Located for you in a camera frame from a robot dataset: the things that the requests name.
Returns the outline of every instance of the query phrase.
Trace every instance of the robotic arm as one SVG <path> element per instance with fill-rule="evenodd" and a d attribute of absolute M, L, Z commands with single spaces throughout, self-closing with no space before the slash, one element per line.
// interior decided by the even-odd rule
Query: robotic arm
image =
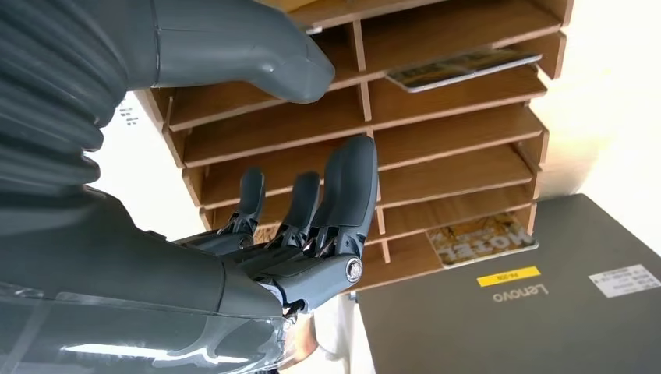
<path fill-rule="evenodd" d="M 376 151 L 350 139 L 297 177 L 277 237 L 253 243 L 264 180 L 227 226 L 178 242 L 85 186 L 127 90 L 245 80 L 289 101 L 333 78 L 282 13 L 250 0 L 0 0 L 0 373 L 255 372 L 297 312 L 351 287 Z"/>

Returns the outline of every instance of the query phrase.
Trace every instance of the wooden paper organizer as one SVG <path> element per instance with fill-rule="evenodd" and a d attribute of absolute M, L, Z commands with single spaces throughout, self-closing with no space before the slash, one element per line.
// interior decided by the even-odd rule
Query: wooden paper organizer
<path fill-rule="evenodd" d="M 548 132 L 527 103 L 546 88 L 531 66 L 406 93 L 389 69 L 476 48 L 543 53 L 560 75 L 571 0 L 318 0 L 294 11 L 336 68 L 326 96 L 287 104 L 247 83 L 154 89 L 140 100 L 161 127 L 205 225 L 224 225 L 245 169 L 261 167 L 262 234 L 286 213 L 298 173 L 323 168 L 348 136 L 376 142 L 380 196 L 365 274 L 373 287 L 440 269 L 424 231 L 503 211 L 532 230 Z"/>

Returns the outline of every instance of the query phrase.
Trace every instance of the white label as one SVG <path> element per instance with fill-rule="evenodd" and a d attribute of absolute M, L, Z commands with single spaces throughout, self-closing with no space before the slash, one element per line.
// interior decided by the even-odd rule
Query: white label
<path fill-rule="evenodd" d="M 633 265 L 591 275 L 590 280 L 607 298 L 661 287 L 661 282 L 643 265 Z"/>

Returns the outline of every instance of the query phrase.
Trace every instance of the transparent plastic cover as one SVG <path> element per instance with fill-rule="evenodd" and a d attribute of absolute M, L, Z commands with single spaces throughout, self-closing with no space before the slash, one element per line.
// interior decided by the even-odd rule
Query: transparent plastic cover
<path fill-rule="evenodd" d="M 255 372 L 288 360 L 290 325 L 0 284 L 0 372 Z"/>

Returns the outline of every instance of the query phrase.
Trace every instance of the metal joint screw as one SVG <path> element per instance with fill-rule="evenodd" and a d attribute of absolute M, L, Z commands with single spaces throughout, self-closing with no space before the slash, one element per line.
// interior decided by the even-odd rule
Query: metal joint screw
<path fill-rule="evenodd" d="M 352 258 L 347 262 L 347 279 L 355 283 L 362 276 L 362 262 L 360 259 Z"/>

